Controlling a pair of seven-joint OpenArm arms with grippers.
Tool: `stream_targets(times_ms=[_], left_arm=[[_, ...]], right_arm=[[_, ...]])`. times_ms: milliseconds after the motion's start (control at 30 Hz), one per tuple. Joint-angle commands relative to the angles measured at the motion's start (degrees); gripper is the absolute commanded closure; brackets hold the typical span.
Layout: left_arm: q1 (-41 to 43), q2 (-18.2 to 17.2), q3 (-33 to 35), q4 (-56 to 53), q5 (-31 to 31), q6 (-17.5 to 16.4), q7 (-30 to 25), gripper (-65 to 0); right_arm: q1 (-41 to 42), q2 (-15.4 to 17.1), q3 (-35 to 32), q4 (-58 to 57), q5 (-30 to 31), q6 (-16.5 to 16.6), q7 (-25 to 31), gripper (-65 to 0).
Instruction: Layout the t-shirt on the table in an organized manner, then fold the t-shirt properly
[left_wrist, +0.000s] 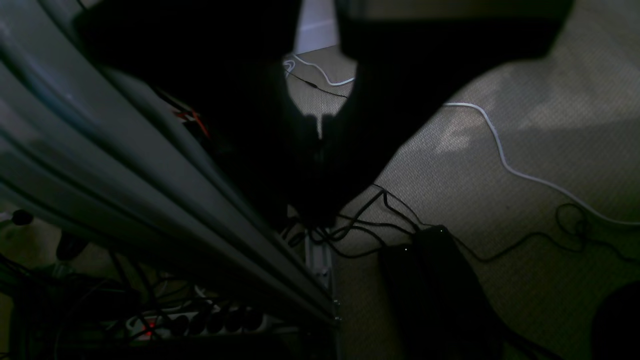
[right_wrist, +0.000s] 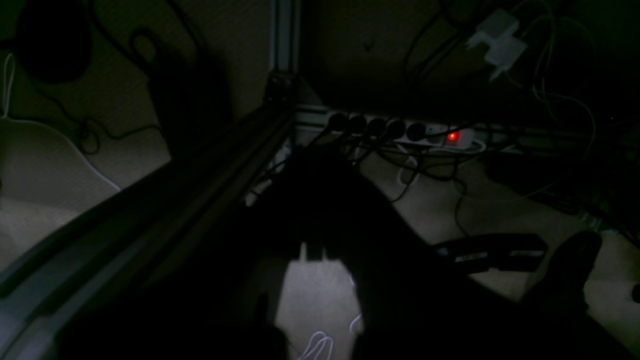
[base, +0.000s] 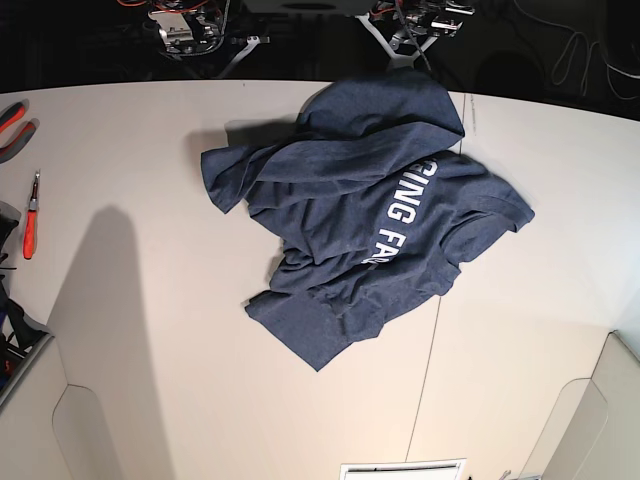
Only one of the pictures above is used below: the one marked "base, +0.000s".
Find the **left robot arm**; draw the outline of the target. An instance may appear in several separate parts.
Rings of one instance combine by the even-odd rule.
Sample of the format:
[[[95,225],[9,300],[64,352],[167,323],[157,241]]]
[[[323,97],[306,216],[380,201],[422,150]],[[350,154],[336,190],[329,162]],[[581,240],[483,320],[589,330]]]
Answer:
[[[440,38],[457,35],[478,1],[376,1],[356,19],[374,37],[388,57],[388,70],[424,69],[432,72],[427,50]]]

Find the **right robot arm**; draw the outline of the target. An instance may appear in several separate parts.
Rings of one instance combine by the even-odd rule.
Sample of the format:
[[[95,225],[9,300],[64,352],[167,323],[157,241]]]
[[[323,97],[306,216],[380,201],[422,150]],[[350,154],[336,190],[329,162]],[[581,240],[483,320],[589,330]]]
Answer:
[[[257,47],[271,43],[242,1],[120,1],[143,9],[159,37],[159,53],[197,78],[223,80]]]

